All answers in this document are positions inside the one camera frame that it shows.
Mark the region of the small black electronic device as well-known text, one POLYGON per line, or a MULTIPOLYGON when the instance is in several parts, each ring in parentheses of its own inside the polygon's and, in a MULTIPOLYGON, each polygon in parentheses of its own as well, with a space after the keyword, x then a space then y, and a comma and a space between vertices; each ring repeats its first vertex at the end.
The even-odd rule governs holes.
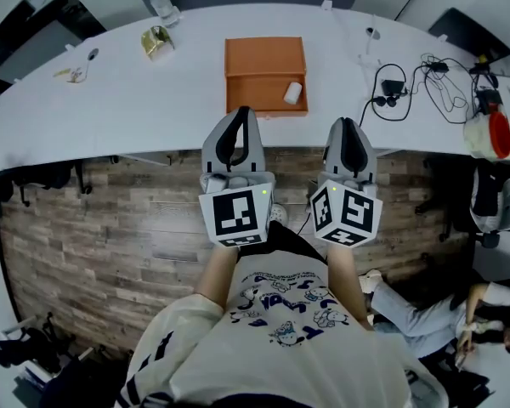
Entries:
POLYGON ((498 90, 490 88, 481 88, 475 91, 475 97, 478 101, 475 116, 489 116, 493 112, 498 112, 503 103, 498 90))

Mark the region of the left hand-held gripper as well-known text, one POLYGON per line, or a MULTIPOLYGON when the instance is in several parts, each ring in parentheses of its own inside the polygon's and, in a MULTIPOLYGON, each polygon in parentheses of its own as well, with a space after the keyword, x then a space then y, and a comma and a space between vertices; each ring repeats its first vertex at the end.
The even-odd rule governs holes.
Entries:
POLYGON ((202 150, 199 202, 209 240, 221 247, 246 247, 268 240, 275 176, 264 170, 258 119, 241 106, 210 132, 202 150), (241 153, 235 144, 241 136, 241 153), (211 173, 245 171, 246 173, 211 173))

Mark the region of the white printed t-shirt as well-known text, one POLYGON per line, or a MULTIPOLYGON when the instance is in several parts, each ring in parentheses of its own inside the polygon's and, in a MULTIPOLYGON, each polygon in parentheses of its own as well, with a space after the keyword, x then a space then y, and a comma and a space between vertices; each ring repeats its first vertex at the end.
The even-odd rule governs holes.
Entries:
POLYGON ((114 408, 448 408, 396 334, 367 331, 328 267, 276 251, 236 263, 226 308, 194 292, 147 326, 114 408))

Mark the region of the person's left forearm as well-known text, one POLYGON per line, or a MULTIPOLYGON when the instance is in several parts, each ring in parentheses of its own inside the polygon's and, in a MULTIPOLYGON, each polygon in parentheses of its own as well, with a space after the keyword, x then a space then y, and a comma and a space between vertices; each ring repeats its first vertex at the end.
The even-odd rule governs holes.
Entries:
POLYGON ((215 246, 194 293, 225 309, 238 254, 238 247, 215 246))

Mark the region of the white power strip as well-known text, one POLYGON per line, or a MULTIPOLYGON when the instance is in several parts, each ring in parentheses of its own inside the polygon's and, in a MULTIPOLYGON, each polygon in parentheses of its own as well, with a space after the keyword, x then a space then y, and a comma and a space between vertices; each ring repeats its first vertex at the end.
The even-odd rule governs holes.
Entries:
POLYGON ((359 54, 358 60, 362 67, 374 71, 383 65, 382 61, 377 56, 369 54, 359 54))

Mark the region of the small white cylinder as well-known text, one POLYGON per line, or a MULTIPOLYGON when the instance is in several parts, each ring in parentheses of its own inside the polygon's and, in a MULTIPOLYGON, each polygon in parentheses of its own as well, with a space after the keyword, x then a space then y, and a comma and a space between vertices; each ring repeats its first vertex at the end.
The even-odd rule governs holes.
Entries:
POLYGON ((303 85, 300 82, 291 82, 288 85, 284 95, 284 101, 289 105, 296 105, 303 91, 303 85))

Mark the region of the white jar with red lid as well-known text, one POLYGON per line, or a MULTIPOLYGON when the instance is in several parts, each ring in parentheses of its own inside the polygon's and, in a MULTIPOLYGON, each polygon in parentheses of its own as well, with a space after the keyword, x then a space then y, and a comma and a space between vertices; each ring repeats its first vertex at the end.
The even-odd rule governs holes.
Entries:
POLYGON ((474 158, 500 161, 510 155, 510 126, 500 111, 477 114, 463 125, 467 150, 474 158))

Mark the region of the orange box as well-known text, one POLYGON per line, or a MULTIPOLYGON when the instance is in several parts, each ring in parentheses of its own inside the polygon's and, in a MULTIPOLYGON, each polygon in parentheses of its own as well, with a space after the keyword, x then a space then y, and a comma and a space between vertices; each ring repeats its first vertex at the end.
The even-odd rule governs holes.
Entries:
POLYGON ((225 110, 245 105, 258 117, 305 116, 309 112, 306 73, 301 37, 228 38, 224 45, 225 110), (283 99, 291 82, 303 85, 296 105, 283 99))

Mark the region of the black trousers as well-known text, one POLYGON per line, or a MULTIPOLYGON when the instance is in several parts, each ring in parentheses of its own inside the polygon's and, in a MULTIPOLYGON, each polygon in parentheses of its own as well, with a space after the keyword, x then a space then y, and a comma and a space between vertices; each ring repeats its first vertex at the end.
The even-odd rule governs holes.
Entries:
POLYGON ((267 241, 247 246, 241 246, 238 253, 237 262, 241 258, 252 255, 271 254, 272 252, 283 251, 289 252, 307 258, 312 258, 327 265, 326 260, 310 245, 304 238, 295 234, 286 226, 271 221, 269 223, 269 231, 267 241))

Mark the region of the black backpack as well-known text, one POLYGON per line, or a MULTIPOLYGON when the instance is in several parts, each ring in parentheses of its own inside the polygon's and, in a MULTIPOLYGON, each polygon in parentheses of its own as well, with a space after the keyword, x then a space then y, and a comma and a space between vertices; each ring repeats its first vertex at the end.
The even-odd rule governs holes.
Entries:
POLYGON ((25 198, 25 187, 34 184, 44 190, 61 189, 71 179, 71 170, 75 169, 80 192, 89 195, 92 192, 90 184, 83 183, 82 160, 61 161, 27 167, 14 167, 0 172, 0 218, 2 217, 2 203, 13 196, 14 186, 20 190, 20 199, 25 207, 30 202, 25 198))

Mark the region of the black chair with white lumbar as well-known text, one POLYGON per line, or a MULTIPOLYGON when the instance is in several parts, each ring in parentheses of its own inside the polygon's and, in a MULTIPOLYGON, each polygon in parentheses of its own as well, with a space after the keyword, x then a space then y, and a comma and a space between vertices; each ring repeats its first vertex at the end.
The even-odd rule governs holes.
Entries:
POLYGON ((510 232, 510 164, 477 162, 469 210, 476 240, 482 247, 496 248, 500 233, 510 232))

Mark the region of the black computer monitor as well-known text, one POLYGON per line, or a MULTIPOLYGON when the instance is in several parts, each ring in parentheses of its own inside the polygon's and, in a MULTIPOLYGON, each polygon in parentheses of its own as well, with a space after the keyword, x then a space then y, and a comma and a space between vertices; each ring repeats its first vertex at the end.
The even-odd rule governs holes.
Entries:
POLYGON ((456 8, 446 10, 429 28, 434 37, 447 36, 447 42, 472 55, 500 59, 510 48, 481 24, 456 8))

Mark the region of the white shoe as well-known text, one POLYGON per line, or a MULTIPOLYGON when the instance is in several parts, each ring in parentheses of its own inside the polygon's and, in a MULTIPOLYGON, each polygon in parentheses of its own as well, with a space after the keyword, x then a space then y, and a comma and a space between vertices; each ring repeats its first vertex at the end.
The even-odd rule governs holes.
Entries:
POLYGON ((288 225, 288 214, 284 206, 274 203, 271 207, 269 219, 271 222, 277 222, 278 224, 286 227, 288 225))

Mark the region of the person's right forearm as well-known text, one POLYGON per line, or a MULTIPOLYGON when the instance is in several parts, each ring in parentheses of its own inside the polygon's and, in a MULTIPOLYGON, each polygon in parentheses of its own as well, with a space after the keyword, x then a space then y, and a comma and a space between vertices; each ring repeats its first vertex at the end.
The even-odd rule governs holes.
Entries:
POLYGON ((332 294, 361 326, 372 331, 352 250, 331 244, 327 249, 327 267, 328 286, 332 294))

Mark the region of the clear water bottle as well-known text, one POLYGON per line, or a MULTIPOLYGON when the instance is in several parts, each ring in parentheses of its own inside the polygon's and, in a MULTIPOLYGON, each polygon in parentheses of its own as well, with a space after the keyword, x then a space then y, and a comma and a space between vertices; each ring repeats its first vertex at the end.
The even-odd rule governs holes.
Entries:
POLYGON ((174 27, 180 21, 180 11, 171 0, 150 0, 150 5, 165 27, 174 27))

